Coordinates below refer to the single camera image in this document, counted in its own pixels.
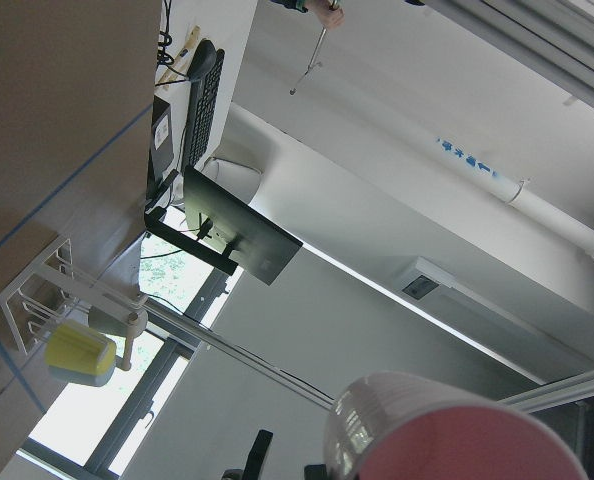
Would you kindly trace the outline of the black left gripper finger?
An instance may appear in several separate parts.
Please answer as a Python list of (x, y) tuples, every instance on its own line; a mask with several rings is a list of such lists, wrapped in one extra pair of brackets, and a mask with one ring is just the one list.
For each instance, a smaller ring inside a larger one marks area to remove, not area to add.
[(258, 480), (261, 477), (272, 440), (273, 433), (271, 431), (264, 429), (258, 431), (247, 456), (244, 480)]

